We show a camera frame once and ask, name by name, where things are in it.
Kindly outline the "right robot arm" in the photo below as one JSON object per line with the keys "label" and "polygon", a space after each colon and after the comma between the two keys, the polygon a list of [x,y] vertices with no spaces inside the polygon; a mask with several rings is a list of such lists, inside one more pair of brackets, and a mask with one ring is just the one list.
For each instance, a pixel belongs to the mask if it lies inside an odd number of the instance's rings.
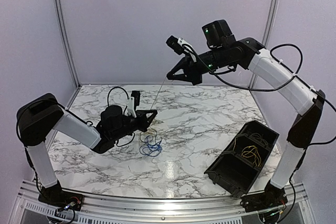
{"label": "right robot arm", "polygon": [[297,117],[287,135],[287,144],[275,173],[260,203],[271,207],[280,199],[284,188],[294,174],[316,132],[325,101],[322,91],[305,84],[297,71],[289,70],[257,40],[248,37],[236,40],[225,20],[216,20],[202,27],[209,51],[198,54],[183,38],[170,36],[166,44],[184,57],[167,73],[169,80],[203,82],[203,74],[210,73],[220,80],[216,70],[223,67],[242,67],[265,80],[271,87],[268,92],[279,92],[295,109]]}

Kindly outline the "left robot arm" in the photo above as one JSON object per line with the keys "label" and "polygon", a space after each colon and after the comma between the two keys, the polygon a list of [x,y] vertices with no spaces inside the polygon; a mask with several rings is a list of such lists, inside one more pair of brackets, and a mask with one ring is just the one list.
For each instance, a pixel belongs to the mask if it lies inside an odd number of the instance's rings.
{"label": "left robot arm", "polygon": [[16,115],[16,133],[22,142],[28,161],[42,185],[41,194],[54,205],[66,202],[66,193],[56,177],[46,149],[47,135],[55,130],[103,154],[120,139],[136,131],[146,132],[157,115],[157,110],[137,110],[140,93],[128,98],[125,110],[119,105],[108,105],[101,112],[97,125],[89,125],[58,103],[51,93],[21,107]]}

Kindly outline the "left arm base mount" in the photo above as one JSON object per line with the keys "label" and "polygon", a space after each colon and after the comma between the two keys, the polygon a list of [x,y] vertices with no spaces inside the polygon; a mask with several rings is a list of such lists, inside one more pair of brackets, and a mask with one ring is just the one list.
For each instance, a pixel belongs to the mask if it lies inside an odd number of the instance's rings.
{"label": "left arm base mount", "polygon": [[38,197],[40,202],[57,206],[59,208],[64,208],[74,202],[75,205],[72,208],[75,211],[81,210],[83,199],[84,196],[82,194],[63,190],[59,181],[57,181],[55,185],[48,188],[42,186],[39,190]]}

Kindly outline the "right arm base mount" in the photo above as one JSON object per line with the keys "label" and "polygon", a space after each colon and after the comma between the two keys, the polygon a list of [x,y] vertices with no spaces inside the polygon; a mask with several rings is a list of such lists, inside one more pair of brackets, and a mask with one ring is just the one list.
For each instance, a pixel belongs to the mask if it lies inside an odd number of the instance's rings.
{"label": "right arm base mount", "polygon": [[287,202],[285,189],[268,183],[263,192],[242,196],[240,205],[246,212],[252,212],[283,206]]}

